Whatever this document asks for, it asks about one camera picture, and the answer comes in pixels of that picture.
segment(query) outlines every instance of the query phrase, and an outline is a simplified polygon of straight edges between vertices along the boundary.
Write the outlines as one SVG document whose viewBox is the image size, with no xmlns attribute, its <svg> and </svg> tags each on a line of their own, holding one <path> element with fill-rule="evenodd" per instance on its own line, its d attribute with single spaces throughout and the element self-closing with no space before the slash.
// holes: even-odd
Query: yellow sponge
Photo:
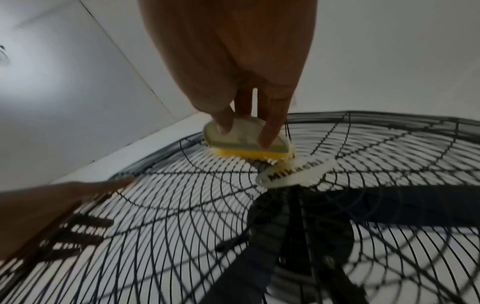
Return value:
<svg viewBox="0 0 480 304">
<path fill-rule="evenodd" d="M 203 128 L 203 137 L 213 154 L 219 157 L 241 157 L 248 159 L 290 159 L 294 147 L 286 136 L 279 134 L 268 150 L 262 150 L 257 143 L 265 122 L 261 119 L 235 118 L 231 131 L 222 135 L 214 122 Z"/>
</svg>

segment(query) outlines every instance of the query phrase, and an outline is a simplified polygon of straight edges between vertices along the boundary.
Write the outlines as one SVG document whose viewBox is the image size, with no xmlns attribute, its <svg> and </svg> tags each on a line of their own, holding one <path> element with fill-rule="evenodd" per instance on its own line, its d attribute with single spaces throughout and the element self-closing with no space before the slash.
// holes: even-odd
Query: fingernail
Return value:
<svg viewBox="0 0 480 304">
<path fill-rule="evenodd" d="M 217 125 L 217 126 L 216 126 L 216 129 L 218 130 L 218 132 L 220 133 L 220 135 L 226 135 L 226 134 L 228 134 L 227 130 L 225 130 L 221 125 Z"/>
</svg>

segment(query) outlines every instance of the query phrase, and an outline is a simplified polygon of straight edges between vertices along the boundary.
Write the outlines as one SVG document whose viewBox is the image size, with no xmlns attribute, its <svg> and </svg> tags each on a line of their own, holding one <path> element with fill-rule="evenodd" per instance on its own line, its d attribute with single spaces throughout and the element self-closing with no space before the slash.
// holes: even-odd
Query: mikachi logo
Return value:
<svg viewBox="0 0 480 304">
<path fill-rule="evenodd" d="M 318 178 L 332 170 L 336 163 L 334 158 L 295 158 L 266 169 L 257 176 L 256 183 L 265 188 L 308 185 L 312 180 L 318 182 Z"/>
<path fill-rule="evenodd" d="M 269 178 L 270 181 L 274 181 L 276 179 L 279 179 L 279 178 L 282 178 L 282 177 L 287 177 L 287 176 L 290 176 L 292 174 L 295 174 L 295 173 L 298 173 L 298 172 L 302 172 L 304 170 L 309 170 L 311 168 L 315 168 L 315 167 L 318 167 L 320 166 L 321 164 L 323 164 L 323 162 L 319 161 L 319 160 L 316 160 L 316 161 L 309 161 L 307 162 L 305 165 L 301 166 L 301 167 L 295 167 L 295 168 L 290 168 L 290 169 L 284 169 L 284 170 L 281 170 L 279 172 L 275 172 L 273 174 L 269 174 L 267 175 L 267 177 Z"/>
</svg>

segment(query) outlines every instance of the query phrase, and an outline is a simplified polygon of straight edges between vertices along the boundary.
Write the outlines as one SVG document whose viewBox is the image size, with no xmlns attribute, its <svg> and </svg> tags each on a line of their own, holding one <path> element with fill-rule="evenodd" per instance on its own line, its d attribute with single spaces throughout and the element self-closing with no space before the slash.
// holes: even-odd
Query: hand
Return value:
<svg viewBox="0 0 480 304">
<path fill-rule="evenodd" d="M 307 58 L 317 0 L 139 0 L 173 79 L 223 130 L 250 115 L 258 89 L 259 144 L 280 132 Z M 234 100 L 235 113 L 230 107 Z"/>
<path fill-rule="evenodd" d="M 84 199 L 124 188 L 133 180 L 128 177 L 99 183 L 71 182 L 0 193 L 0 260 L 11 257 L 52 221 L 79 207 Z M 80 221 L 85 219 L 92 222 L 94 218 L 84 217 Z"/>
</svg>

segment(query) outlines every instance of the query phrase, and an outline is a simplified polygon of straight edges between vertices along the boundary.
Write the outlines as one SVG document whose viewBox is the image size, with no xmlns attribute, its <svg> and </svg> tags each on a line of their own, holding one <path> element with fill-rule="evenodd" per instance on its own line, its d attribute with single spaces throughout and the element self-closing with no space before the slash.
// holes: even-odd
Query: fan blade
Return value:
<svg viewBox="0 0 480 304">
<path fill-rule="evenodd" d="M 238 246 L 240 244 L 244 244 L 249 241 L 249 236 L 246 234 L 239 235 L 237 237 L 221 241 L 215 246 L 215 251 L 216 252 L 224 252 L 228 249 L 233 249 L 235 246 Z"/>
<path fill-rule="evenodd" d="M 357 223 L 478 227 L 480 187 L 399 186 L 321 192 L 317 200 L 336 204 Z"/>
<path fill-rule="evenodd" d="M 263 299 L 287 231 L 290 213 L 286 204 L 270 223 L 258 225 L 248 247 L 223 272 L 200 304 L 231 302 L 256 304 Z"/>
</svg>

